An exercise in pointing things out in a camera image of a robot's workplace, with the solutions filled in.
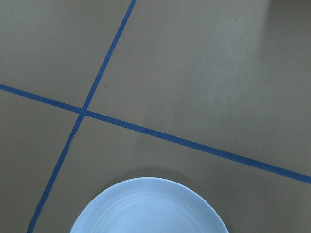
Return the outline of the blue plate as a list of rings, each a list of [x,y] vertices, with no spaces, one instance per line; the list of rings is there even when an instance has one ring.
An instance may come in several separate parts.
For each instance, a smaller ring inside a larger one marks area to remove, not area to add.
[[[196,192],[155,177],[133,178],[97,195],[72,233],[226,233],[217,212]]]

